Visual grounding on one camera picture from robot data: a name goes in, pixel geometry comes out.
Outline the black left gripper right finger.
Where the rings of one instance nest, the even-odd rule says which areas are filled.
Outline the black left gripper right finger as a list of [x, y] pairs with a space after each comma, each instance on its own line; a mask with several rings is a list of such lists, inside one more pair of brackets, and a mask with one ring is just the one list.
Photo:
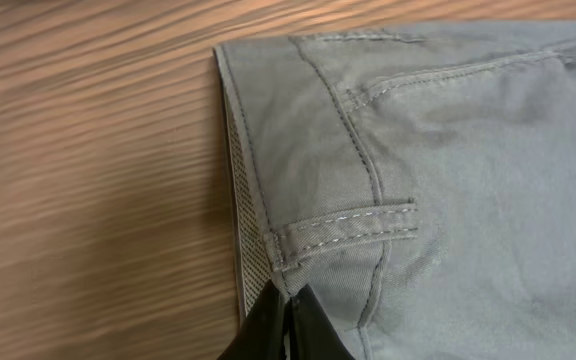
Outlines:
[[354, 360], [309, 285], [291, 298], [287, 311], [292, 360]]

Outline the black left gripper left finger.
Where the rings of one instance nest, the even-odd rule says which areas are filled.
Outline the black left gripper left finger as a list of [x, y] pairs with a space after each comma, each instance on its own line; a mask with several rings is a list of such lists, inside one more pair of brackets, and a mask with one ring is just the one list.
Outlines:
[[267, 281], [218, 360], [284, 360], [284, 308], [280, 291]]

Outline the grey shorts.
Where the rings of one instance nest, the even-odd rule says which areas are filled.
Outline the grey shorts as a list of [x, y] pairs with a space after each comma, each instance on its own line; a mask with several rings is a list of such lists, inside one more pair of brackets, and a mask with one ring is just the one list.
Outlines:
[[576, 359], [576, 22], [214, 50], [242, 324], [309, 285], [354, 359]]

